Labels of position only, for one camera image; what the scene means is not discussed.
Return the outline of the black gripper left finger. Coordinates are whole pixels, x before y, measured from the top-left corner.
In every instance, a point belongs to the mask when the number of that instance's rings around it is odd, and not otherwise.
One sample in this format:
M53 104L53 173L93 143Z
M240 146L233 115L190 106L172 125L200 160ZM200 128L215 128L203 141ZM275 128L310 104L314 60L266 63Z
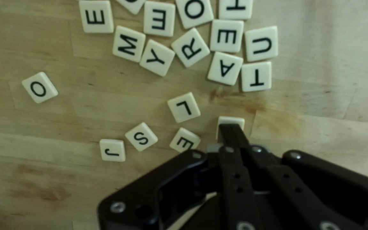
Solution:
M237 124L220 124L218 130L222 141L218 164L224 229L259 230L261 224L256 212L256 202L249 171L241 157L241 150L247 146L247 141Z

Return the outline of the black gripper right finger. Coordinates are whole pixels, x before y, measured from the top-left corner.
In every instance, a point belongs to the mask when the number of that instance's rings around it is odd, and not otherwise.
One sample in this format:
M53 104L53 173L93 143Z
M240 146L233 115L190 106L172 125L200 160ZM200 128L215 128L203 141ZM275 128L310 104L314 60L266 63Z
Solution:
M296 230L353 230L355 224L328 208L297 174L259 146L245 155L252 188L277 198Z

